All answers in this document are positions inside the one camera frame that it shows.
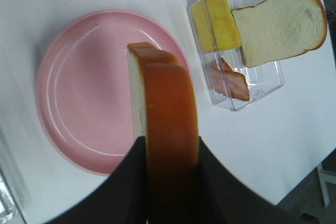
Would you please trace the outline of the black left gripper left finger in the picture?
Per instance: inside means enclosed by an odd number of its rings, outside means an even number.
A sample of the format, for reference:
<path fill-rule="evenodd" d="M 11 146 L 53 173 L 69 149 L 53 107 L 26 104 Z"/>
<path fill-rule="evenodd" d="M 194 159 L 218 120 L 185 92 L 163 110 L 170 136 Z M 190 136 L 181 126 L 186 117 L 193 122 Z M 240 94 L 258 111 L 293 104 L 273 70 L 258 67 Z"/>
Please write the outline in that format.
<path fill-rule="evenodd" d="M 138 137 L 115 171 L 92 193 L 48 223 L 146 223 L 145 137 Z"/>

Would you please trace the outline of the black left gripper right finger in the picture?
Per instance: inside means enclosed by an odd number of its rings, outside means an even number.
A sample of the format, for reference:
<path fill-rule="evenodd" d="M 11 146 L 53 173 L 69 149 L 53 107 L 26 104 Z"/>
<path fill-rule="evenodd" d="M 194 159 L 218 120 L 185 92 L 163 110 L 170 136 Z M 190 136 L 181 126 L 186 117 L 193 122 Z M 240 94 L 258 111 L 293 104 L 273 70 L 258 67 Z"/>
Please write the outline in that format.
<path fill-rule="evenodd" d="M 198 223 L 304 223 L 252 191 L 231 174 L 199 139 Z"/>

